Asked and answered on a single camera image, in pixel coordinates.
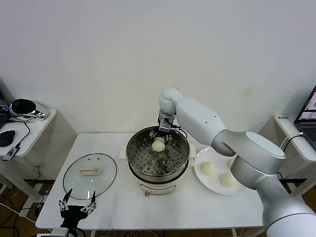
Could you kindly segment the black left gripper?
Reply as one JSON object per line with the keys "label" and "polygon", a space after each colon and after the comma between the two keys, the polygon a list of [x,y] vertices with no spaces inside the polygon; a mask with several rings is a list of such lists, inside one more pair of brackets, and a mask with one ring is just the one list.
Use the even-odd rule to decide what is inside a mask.
{"label": "black left gripper", "polygon": [[60,225],[61,228],[76,229],[79,221],[86,219],[89,212],[93,212],[96,209],[96,191],[93,192],[90,203],[86,206],[69,205],[67,202],[71,196],[72,189],[70,189],[63,197],[58,201],[60,208],[60,215],[63,218],[63,222]]}

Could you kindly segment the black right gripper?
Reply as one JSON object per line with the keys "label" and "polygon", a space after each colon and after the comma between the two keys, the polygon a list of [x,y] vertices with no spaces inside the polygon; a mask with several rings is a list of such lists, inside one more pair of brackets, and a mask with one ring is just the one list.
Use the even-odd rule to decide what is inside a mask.
{"label": "black right gripper", "polygon": [[153,142],[155,138],[161,137],[165,139],[165,144],[168,145],[172,142],[171,129],[161,130],[159,126],[154,126],[150,132],[150,139]]}

